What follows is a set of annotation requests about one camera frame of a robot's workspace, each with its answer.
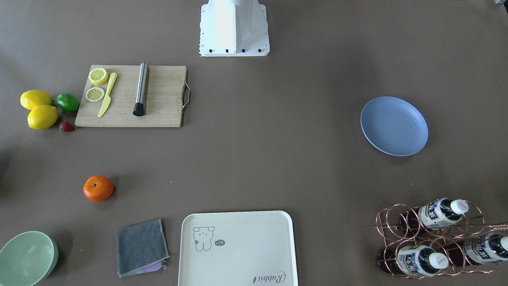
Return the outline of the blue plate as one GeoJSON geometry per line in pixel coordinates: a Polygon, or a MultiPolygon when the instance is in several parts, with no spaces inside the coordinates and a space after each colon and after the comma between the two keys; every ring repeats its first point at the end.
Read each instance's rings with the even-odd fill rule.
{"type": "Polygon", "coordinates": [[[397,97],[370,100],[360,116],[362,132],[379,151],[408,157],[423,150],[429,138],[424,116],[414,105],[397,97]]]}

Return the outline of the orange fruit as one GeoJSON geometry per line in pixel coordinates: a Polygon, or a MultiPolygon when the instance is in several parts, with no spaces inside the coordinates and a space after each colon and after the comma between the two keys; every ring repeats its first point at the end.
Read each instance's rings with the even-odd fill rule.
{"type": "Polygon", "coordinates": [[[101,202],[109,198],[114,192],[113,182],[105,176],[95,175],[87,179],[83,186],[83,193],[87,199],[101,202]]]}

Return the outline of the bamboo cutting board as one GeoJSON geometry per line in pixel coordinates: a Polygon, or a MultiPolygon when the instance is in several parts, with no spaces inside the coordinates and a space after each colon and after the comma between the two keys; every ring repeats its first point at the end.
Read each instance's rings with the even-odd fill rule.
{"type": "Polygon", "coordinates": [[[111,92],[112,101],[102,117],[98,117],[101,101],[90,102],[82,96],[75,124],[79,127],[180,127],[183,123],[187,67],[148,67],[145,115],[135,116],[140,66],[102,65],[118,78],[111,92]]]}

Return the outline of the cream rabbit tray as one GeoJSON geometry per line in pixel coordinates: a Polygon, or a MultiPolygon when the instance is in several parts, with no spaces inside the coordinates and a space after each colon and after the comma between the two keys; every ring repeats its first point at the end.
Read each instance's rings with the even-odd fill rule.
{"type": "Polygon", "coordinates": [[[297,286],[285,211],[195,213],[181,226],[180,286],[297,286]]]}

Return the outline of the steel muddler black tip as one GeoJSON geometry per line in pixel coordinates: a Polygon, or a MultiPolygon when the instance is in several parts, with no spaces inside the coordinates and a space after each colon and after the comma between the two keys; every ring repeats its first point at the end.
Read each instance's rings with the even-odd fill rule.
{"type": "Polygon", "coordinates": [[[136,100],[133,109],[134,116],[145,116],[146,114],[149,74],[149,65],[147,63],[141,63],[136,100]]]}

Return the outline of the yellow plastic knife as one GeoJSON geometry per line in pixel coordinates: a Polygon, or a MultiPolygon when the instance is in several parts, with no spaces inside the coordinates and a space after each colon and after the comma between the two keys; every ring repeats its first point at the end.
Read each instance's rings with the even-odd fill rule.
{"type": "Polygon", "coordinates": [[[106,92],[104,95],[103,103],[102,103],[100,110],[97,114],[98,118],[101,118],[106,113],[107,109],[109,108],[109,105],[112,101],[110,95],[111,95],[112,89],[116,83],[117,78],[118,78],[118,74],[116,72],[111,73],[109,76],[108,85],[107,85],[107,89],[106,89],[106,92]]]}

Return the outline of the grey folded cloth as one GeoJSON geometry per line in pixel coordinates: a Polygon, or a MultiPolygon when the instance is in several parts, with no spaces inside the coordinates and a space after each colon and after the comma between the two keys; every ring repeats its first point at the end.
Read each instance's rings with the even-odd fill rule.
{"type": "Polygon", "coordinates": [[[166,268],[170,254],[160,218],[117,229],[116,243],[120,278],[166,268]]]}

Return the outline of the lemon slice lower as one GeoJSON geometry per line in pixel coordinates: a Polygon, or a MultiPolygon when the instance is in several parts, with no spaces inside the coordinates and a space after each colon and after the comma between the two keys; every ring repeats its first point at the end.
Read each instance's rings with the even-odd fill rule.
{"type": "Polygon", "coordinates": [[[89,102],[98,102],[103,100],[105,91],[101,87],[91,87],[85,93],[85,98],[89,102]]]}

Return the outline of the lemon half upper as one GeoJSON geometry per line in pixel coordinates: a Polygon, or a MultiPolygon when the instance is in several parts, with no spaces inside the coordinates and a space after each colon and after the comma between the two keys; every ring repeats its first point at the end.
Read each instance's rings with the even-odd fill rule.
{"type": "Polygon", "coordinates": [[[104,68],[94,68],[90,70],[88,79],[93,85],[103,85],[108,82],[109,73],[104,68]]]}

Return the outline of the red strawberry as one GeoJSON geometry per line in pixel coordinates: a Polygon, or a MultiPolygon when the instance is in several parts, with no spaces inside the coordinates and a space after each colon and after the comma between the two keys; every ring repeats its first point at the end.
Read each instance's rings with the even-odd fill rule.
{"type": "Polygon", "coordinates": [[[65,132],[74,131],[75,127],[73,125],[71,125],[71,123],[69,123],[69,122],[61,122],[59,125],[59,129],[60,129],[60,131],[65,133],[65,132]]]}

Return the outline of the green lime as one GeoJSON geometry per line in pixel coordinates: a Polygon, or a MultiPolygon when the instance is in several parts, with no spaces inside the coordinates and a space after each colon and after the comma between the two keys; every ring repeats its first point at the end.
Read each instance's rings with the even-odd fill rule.
{"type": "Polygon", "coordinates": [[[62,93],[56,97],[56,104],[65,112],[75,112],[80,107],[79,100],[69,93],[62,93]]]}

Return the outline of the tea bottle upper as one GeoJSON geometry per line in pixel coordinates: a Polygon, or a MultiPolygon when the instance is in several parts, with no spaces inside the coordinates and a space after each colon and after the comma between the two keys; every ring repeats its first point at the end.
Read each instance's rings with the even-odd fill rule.
{"type": "Polygon", "coordinates": [[[453,226],[469,211],[469,203],[462,199],[441,198],[410,209],[399,219],[398,226],[418,234],[424,231],[453,226]]]}

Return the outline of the tea bottle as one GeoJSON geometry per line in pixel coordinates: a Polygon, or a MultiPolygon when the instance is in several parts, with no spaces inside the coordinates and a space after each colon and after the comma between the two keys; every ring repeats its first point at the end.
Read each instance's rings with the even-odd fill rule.
{"type": "Polygon", "coordinates": [[[447,256],[425,245],[381,250],[378,264],[384,272],[408,278],[431,277],[449,266],[447,256]]]}
{"type": "Polygon", "coordinates": [[[418,234],[424,231],[453,226],[469,211],[469,203],[462,199],[441,198],[410,209],[399,219],[398,226],[418,234]]]}
{"type": "Polygon", "coordinates": [[[508,237],[495,232],[450,243],[443,248],[454,266],[475,266],[506,262],[508,237]]]}

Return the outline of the yellow lemon near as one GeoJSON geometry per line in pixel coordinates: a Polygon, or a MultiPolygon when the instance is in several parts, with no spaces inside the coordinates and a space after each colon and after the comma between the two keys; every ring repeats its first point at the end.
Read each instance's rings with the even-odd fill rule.
{"type": "Polygon", "coordinates": [[[58,120],[58,109],[52,105],[40,105],[27,116],[30,129],[44,130],[52,127],[58,120]]]}

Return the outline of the yellow lemon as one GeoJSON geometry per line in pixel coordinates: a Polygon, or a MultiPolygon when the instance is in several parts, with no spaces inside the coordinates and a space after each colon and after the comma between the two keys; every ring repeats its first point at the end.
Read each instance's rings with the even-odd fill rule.
{"type": "Polygon", "coordinates": [[[27,116],[30,129],[44,130],[52,127],[58,120],[58,109],[52,105],[40,105],[27,116]]]}
{"type": "Polygon", "coordinates": [[[52,104],[52,96],[39,89],[28,90],[20,96],[20,105],[28,110],[33,110],[40,105],[52,104]]]}

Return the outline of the yellow lemon far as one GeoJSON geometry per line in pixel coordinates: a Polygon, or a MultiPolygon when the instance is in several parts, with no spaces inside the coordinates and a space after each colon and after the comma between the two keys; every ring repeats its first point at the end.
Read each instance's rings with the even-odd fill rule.
{"type": "Polygon", "coordinates": [[[28,110],[33,110],[40,105],[52,104],[52,96],[39,89],[28,90],[20,96],[20,105],[28,110]]]}

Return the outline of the green bowl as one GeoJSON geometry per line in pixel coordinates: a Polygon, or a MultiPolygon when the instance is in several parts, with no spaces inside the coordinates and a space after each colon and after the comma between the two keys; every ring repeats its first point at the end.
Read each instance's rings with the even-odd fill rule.
{"type": "Polygon", "coordinates": [[[23,232],[0,252],[2,286],[34,286],[47,278],[58,262],[54,240],[40,231],[23,232]]]}

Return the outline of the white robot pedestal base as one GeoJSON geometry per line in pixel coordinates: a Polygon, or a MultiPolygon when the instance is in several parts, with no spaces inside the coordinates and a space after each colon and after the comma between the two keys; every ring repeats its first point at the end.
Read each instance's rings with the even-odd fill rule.
{"type": "Polygon", "coordinates": [[[203,57],[268,56],[266,6],[257,0],[209,0],[201,6],[198,54],[203,57]]]}

